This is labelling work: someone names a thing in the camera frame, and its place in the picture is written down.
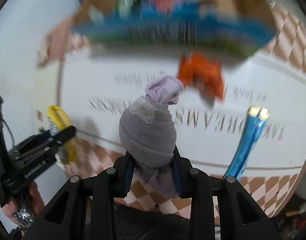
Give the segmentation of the left hand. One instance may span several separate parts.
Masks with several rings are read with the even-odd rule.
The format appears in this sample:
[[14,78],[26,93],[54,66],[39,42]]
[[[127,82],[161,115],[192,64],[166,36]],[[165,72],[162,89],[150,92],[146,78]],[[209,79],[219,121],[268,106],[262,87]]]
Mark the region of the left hand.
[[18,199],[11,197],[2,207],[4,215],[18,226],[28,228],[45,208],[35,181],[30,183],[28,195]]

